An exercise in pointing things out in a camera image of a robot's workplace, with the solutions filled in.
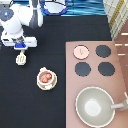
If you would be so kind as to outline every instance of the white bowl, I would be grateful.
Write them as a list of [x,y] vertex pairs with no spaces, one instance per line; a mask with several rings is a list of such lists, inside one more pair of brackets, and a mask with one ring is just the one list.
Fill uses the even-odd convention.
[[87,87],[76,98],[76,112],[87,125],[95,128],[107,126],[114,118],[112,97],[99,87]]

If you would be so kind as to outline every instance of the white mug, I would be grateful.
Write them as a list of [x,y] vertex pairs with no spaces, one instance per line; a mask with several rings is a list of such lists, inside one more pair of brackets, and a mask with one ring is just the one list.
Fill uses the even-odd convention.
[[[47,83],[43,83],[41,81],[41,77],[44,75],[44,74],[47,74],[47,73],[50,73],[51,74],[51,79],[48,80]],[[40,69],[40,72],[37,76],[37,85],[43,89],[43,90],[50,90],[52,89],[57,83],[57,76],[54,72],[50,71],[50,70],[47,70],[45,67],[41,68]]]

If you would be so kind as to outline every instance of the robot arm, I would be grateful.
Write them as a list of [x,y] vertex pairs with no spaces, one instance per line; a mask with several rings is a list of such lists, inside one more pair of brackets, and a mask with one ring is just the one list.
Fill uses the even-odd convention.
[[30,28],[41,27],[43,15],[39,0],[29,0],[30,7],[14,4],[11,9],[16,13],[20,23]]

